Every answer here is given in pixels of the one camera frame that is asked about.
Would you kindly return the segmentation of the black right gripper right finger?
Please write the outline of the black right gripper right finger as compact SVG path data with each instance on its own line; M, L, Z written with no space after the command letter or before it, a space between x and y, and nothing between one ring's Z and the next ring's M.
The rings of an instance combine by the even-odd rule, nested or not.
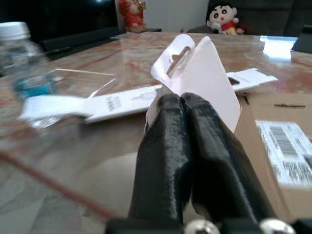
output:
M181 97L193 151L194 209L213 222L276 217L240 141L204 98Z

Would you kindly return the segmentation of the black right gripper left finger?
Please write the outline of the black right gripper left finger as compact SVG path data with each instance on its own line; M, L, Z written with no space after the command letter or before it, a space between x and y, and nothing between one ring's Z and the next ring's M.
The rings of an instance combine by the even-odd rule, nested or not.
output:
M191 194L192 156L181 99L160 98L140 144L129 217L183 220Z

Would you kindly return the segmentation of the white card piece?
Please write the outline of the white card piece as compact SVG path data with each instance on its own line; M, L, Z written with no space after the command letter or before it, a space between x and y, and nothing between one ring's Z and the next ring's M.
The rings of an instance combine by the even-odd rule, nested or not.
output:
M195 43L186 34L176 36L153 64L151 75L162 88L146 113L146 128L156 118L162 95L192 93L208 101L226 126L235 131L241 107L210 37Z

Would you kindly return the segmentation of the long white packaging card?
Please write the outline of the long white packaging card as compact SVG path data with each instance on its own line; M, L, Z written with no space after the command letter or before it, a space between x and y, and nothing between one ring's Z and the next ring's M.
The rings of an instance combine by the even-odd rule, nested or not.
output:
M274 76L263 74L256 68L230 72L227 77L234 92L277 80ZM148 110L159 88L159 85L155 85L88 98L59 95L30 97L24 102L18 118L34 120L76 115L83 116L87 123L98 122Z

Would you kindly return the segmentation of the brown cardboard box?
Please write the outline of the brown cardboard box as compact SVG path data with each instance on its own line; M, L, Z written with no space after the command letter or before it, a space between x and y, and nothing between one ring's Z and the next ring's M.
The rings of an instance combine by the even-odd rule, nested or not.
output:
M312 219L312 190L279 186L256 120L295 122L312 143L312 94L251 94L240 98L235 135L242 143L276 215L286 221Z

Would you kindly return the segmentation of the white shipping label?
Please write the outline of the white shipping label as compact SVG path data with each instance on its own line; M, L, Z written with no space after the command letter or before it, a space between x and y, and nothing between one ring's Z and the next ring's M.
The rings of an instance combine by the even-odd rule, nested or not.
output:
M312 190L312 143L295 122L255 121L282 188Z

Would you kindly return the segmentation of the clear plastic blister tray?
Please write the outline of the clear plastic blister tray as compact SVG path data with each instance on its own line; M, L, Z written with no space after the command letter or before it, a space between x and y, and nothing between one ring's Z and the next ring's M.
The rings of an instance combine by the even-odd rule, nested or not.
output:
M109 94L116 89L115 74L56 68L49 72L60 95L91 98Z

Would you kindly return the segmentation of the red orange figurine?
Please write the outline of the red orange figurine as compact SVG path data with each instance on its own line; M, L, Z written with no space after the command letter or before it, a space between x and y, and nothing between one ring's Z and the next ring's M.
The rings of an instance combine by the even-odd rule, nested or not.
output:
M124 21L126 32L141 33L146 31L143 12L146 3L142 0L120 0L119 12Z

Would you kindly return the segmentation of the black soundbar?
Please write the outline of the black soundbar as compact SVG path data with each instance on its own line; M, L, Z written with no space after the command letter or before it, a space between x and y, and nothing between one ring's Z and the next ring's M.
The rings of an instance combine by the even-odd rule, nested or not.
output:
M50 60L57 60L115 41L116 39L114 37L123 33L125 33L125 29L119 30L116 27L108 27L65 37L42 40L39 44Z

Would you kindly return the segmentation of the black-haired boy plush doll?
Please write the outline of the black-haired boy plush doll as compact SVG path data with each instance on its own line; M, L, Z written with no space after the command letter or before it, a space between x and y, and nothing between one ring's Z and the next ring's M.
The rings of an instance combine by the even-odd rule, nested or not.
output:
M237 36L239 19L237 9L230 3L220 2L208 9L206 25L219 34Z

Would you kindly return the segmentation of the black television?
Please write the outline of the black television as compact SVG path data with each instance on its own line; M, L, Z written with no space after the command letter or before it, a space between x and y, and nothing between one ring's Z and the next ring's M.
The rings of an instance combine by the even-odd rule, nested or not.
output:
M115 0L0 0L0 22L13 21L36 41L118 29Z

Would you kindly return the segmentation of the clear plastic water bottle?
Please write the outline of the clear plastic water bottle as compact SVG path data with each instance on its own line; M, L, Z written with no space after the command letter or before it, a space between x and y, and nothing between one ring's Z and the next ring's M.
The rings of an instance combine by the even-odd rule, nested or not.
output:
M0 23L0 123L16 120L27 98L56 94L47 62L25 22Z

